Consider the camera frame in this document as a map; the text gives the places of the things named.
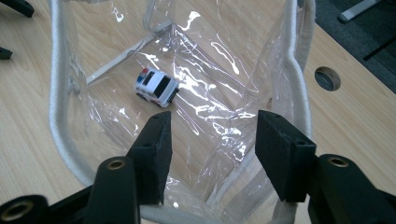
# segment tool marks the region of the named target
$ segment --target wooden surface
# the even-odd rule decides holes
[[[26,194],[55,203],[82,189],[50,137],[50,14],[46,1],[33,6],[35,15],[27,19],[0,5],[0,46],[14,52],[11,60],[0,61],[0,203]],[[321,66],[339,74],[338,91],[317,84],[314,73]],[[395,94],[319,27],[305,80],[318,155],[348,157],[376,187],[396,194]],[[297,223],[308,219],[305,206]]]

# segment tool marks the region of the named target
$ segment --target toy car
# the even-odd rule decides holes
[[[154,68],[145,68],[134,84],[136,95],[144,100],[167,107],[178,93],[178,82]]]

